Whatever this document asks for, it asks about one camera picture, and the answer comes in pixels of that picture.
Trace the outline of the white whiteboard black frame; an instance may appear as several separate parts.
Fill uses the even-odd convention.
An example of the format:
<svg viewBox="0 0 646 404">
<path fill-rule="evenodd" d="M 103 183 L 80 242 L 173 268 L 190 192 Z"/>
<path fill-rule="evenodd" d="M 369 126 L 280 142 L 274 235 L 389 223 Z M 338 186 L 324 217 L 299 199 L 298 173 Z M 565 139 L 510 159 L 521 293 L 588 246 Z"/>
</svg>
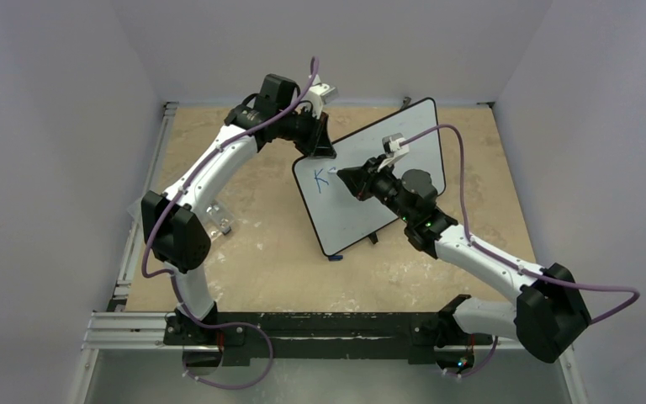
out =
<svg viewBox="0 0 646 404">
<path fill-rule="evenodd" d="M 446 188 L 442 143 L 432 98 L 334 141 L 334 158 L 301 157 L 292 166 L 322 253 L 343 250 L 400 217 L 432 210 Z"/>
</svg>

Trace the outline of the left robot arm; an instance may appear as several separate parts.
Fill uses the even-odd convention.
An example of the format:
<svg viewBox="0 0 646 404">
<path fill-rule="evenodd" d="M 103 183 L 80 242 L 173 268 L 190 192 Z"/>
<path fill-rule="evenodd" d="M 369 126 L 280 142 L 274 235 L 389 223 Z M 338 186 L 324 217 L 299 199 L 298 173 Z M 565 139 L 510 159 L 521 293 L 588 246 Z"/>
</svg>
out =
<svg viewBox="0 0 646 404">
<path fill-rule="evenodd" d="M 174 332 L 206 344 L 217 333 L 216 304 L 205 278 L 211 248 L 204 227 L 207 209 L 233 175 L 263 147 L 290 141 L 305 157 L 333 158 L 323 108 L 338 95 L 335 86 L 311 74 L 307 86 L 275 74 L 260 90 L 231 109 L 212 144 L 175 183 L 160 193 L 146 192 L 140 212 L 147 251 L 164 263 L 177 299 Z"/>
</svg>

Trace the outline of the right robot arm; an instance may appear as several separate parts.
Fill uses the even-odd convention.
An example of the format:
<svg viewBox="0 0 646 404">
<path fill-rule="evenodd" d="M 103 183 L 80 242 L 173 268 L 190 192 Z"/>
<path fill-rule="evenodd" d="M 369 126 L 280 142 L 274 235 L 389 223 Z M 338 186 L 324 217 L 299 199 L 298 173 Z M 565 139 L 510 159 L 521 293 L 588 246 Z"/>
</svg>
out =
<svg viewBox="0 0 646 404">
<path fill-rule="evenodd" d="M 506 298 L 461 298 L 439 319 L 441 336 L 451 343 L 472 333 L 513 338 L 534 358 L 555 362 L 591 323 L 570 270 L 558 263 L 544 268 L 479 239 L 437 206 L 428 172 L 411 169 L 396 177 L 381 162 L 371 158 L 336 175 L 355 199 L 376 199 L 398 216 L 416 250 L 472 274 Z"/>
</svg>

